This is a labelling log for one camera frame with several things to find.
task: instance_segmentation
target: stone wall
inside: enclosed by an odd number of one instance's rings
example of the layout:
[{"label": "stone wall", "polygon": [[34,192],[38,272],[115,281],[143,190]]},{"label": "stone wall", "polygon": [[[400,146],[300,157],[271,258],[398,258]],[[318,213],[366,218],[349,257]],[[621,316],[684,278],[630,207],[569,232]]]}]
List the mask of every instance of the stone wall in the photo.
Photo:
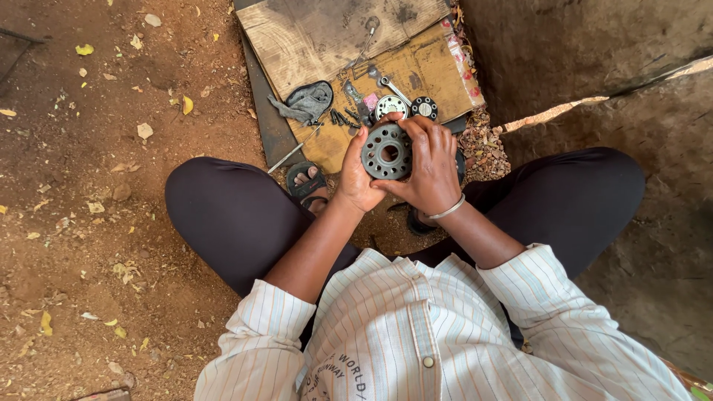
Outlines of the stone wall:
[{"label": "stone wall", "polygon": [[493,123],[639,87],[713,54],[711,0],[461,0]]},{"label": "stone wall", "polygon": [[624,332],[713,380],[713,70],[581,104],[501,139],[513,168],[591,146],[641,164],[637,215],[576,282]]}]

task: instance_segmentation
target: shirt sleeve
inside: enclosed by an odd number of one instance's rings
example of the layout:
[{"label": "shirt sleeve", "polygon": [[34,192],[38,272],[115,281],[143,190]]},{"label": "shirt sleeve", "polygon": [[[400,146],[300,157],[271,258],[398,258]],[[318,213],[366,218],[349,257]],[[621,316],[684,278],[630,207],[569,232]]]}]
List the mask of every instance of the shirt sleeve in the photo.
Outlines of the shirt sleeve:
[{"label": "shirt sleeve", "polygon": [[194,401],[297,400],[299,336],[317,307],[262,280],[237,306],[203,369]]},{"label": "shirt sleeve", "polygon": [[521,328],[536,357],[619,400],[690,400],[653,352],[617,330],[603,306],[567,278],[548,245],[479,273]]}]

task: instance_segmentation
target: center hole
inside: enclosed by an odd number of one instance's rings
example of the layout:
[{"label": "center hole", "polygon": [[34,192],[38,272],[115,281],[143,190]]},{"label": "center hole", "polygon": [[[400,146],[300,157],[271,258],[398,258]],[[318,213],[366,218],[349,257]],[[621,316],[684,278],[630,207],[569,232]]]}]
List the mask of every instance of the center hole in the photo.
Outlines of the center hole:
[{"label": "center hole", "polygon": [[398,156],[399,150],[393,145],[384,146],[384,149],[381,151],[381,158],[385,161],[394,161]]}]

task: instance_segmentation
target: person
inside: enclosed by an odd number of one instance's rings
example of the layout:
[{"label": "person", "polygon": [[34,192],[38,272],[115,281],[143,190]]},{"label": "person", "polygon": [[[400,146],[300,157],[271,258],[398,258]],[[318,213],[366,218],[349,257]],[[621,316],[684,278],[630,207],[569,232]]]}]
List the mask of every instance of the person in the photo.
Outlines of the person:
[{"label": "person", "polygon": [[[370,179],[361,128],[331,200],[316,168],[289,183],[309,210],[244,163],[171,173],[174,226],[242,297],[194,400],[689,400],[571,281],[638,207],[636,162],[590,148],[461,190],[451,132],[400,117],[386,119],[413,140],[410,179]],[[450,237],[402,258],[348,244],[387,193]]]}]

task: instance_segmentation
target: black trousers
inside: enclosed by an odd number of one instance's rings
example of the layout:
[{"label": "black trousers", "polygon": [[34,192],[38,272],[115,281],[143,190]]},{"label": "black trousers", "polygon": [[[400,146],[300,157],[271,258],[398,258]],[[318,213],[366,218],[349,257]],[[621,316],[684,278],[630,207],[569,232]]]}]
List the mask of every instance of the black trousers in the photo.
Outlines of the black trousers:
[{"label": "black trousers", "polygon": [[[469,183],[463,192],[520,243],[550,245],[573,279],[631,220],[644,187],[643,173],[631,157],[611,148],[589,148],[531,161],[499,180]],[[216,158],[193,158],[178,166],[168,177],[165,198],[179,234],[241,297],[314,220],[264,171]],[[360,252],[346,244],[327,281]],[[435,266],[451,253],[473,265],[452,238],[405,257]],[[300,338],[303,347],[312,324]],[[511,332],[519,347],[522,335],[512,323]]]}]

